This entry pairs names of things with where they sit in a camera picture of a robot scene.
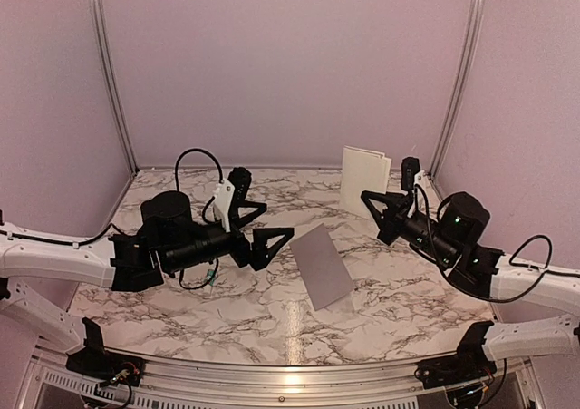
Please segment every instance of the marble pattern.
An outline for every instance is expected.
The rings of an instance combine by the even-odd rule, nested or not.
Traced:
[[[80,286],[71,312],[101,325],[107,346],[150,355],[230,364],[337,365],[454,350],[472,322],[491,318],[486,303],[446,285],[438,270],[402,241],[388,248],[374,223],[338,209],[338,170],[252,170],[252,200],[268,212],[249,228],[294,226],[296,237],[320,223],[329,230],[356,289],[314,311],[289,247],[260,272],[220,260],[214,287],[184,291],[175,279],[142,293]],[[213,191],[213,170],[183,170],[181,189],[194,217]],[[399,178],[391,177],[390,190]],[[172,190],[171,170],[141,171],[114,222],[134,231],[140,204]],[[431,206],[437,205],[428,190]],[[195,284],[210,266],[186,271]]]

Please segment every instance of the vent grille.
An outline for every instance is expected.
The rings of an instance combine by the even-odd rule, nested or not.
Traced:
[[[85,395],[87,397],[99,396],[104,400],[115,400],[115,388],[97,389],[95,393],[95,382],[90,379],[79,377],[76,375],[69,375],[68,373],[54,370],[47,370],[44,375],[46,384],[65,389],[75,394]],[[233,409],[238,406],[216,404],[198,404],[188,402],[178,398],[169,398],[165,396],[154,396],[144,394],[139,388],[133,390],[133,401],[128,406],[132,409]],[[126,392],[123,391],[123,396],[126,398]],[[379,402],[375,404],[348,404],[341,406],[325,406],[325,409],[419,409],[419,404],[416,397],[405,398],[401,400],[390,400],[388,402]]]

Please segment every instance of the marble table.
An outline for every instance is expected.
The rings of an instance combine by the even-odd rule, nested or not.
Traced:
[[[449,287],[438,270],[402,241],[388,248],[367,219],[338,208],[338,170],[252,170],[252,200],[268,204],[250,228],[295,227],[295,237],[323,223],[356,289],[314,311],[286,246],[269,267],[254,272],[220,260],[214,287],[184,291],[175,279],[161,287],[113,293],[81,285],[70,311],[101,326],[109,347],[148,355],[229,364],[340,365],[452,351],[475,321],[491,319],[488,304]],[[183,170],[181,189],[194,217],[214,189],[213,170]],[[114,222],[134,231],[140,204],[174,188],[171,170],[143,170]],[[391,176],[389,190],[399,189]],[[428,190],[431,206],[437,197]],[[201,281],[209,265],[186,271]]]

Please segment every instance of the pink wall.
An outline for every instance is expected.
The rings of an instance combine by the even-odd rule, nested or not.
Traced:
[[[0,208],[32,229],[91,235],[129,172],[106,96],[88,0],[0,0]],[[34,281],[65,306],[74,284]],[[0,406],[13,407],[35,335],[0,317]]]
[[[553,263],[580,268],[580,0],[486,0],[469,76],[438,183],[467,190],[491,212],[484,243],[513,251],[542,232]],[[537,248],[531,258],[545,257]],[[550,311],[519,303],[509,320]],[[537,360],[548,408],[577,407],[578,359]]]
[[[137,158],[336,166],[351,144],[427,165],[469,1],[103,0]]]

